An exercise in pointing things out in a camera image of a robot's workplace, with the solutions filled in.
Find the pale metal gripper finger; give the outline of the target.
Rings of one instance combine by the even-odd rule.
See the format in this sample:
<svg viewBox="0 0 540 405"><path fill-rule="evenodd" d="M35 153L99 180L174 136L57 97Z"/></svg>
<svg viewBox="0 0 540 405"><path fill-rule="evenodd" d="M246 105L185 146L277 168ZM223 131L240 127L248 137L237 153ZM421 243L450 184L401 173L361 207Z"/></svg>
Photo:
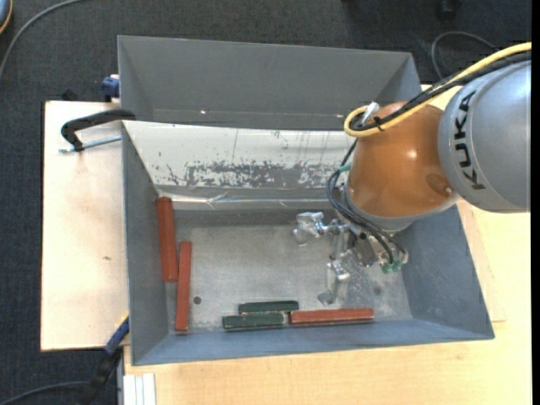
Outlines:
<svg viewBox="0 0 540 405"><path fill-rule="evenodd" d="M302 246L310 238L319 238L325 234L323 212L304 212L296 216L297 226L293 230L295 242Z"/></svg>
<svg viewBox="0 0 540 405"><path fill-rule="evenodd" d="M342 305L346 302L351 279L349 271L340 263L330 261L326 264L326 288L317 299L323 305Z"/></svg>

